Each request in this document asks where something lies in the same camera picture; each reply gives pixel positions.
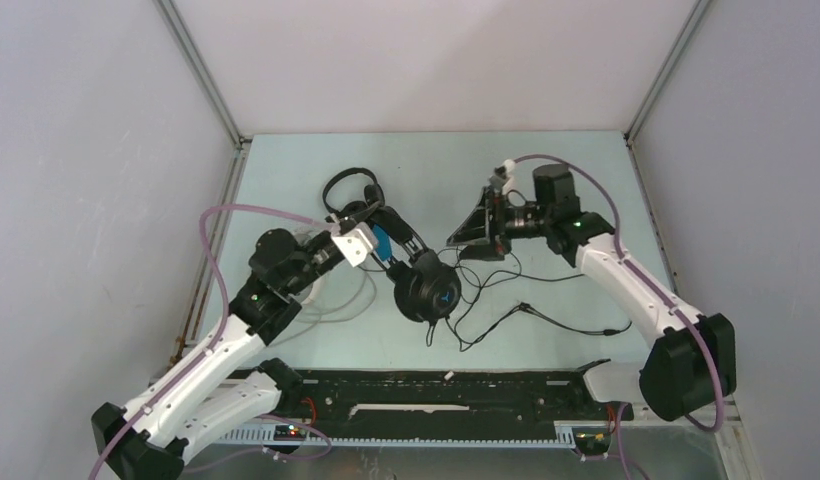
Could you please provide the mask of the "large black blue headphones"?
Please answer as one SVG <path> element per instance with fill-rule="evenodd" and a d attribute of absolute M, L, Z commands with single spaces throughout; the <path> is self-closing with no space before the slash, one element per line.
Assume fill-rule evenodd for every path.
<path fill-rule="evenodd" d="M 462 294 L 462 283 L 455 268 L 444 263 L 417 235 L 417 260 L 411 263 L 408 255 L 396 243 L 392 250 L 395 263 L 379 264 L 393 283 L 393 298 L 400 313 L 416 323 L 426 323 L 426 344 L 433 342 L 437 324 L 447 320 L 457 308 Z"/>

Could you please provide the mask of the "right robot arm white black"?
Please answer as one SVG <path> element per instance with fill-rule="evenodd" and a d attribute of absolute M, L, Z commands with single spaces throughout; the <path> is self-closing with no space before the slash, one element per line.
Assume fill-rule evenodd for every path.
<path fill-rule="evenodd" d="M 725 398 L 737 387 L 734 325 L 721 313 L 705 315 L 637 261 L 622 243 L 616 207 L 610 220 L 582 209 L 574 181 L 582 169 L 549 155 L 542 159 L 532 172 L 534 200 L 510 200 L 518 163 L 505 161 L 447 245 L 460 248 L 463 259 L 497 261 L 516 239 L 544 239 L 614 300 L 649 346 L 638 374 L 648 407 L 665 421 L 684 417 L 703 431 L 719 431 Z"/>

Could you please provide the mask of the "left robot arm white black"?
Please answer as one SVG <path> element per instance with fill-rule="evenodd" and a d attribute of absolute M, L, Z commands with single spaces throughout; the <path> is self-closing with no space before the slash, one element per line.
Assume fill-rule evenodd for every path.
<path fill-rule="evenodd" d="M 374 254 L 380 228 L 396 242 L 414 232 L 380 201 L 334 211 L 325 221 L 245 204 L 226 211 L 258 212 L 316 228 L 309 237 L 270 229 L 255 242 L 249 275 L 234 297 L 213 256 L 222 294 L 213 329 L 185 357 L 123 406 L 105 403 L 92 415 L 98 458 L 89 474 L 108 467 L 120 479 L 176 479 L 209 444 L 242 423 L 275 413 L 290 416 L 302 403 L 302 377 L 278 358 L 254 367 L 233 391 L 212 392 L 246 360 L 269 347 L 303 309 L 297 297 L 334 268 L 357 267 Z"/>

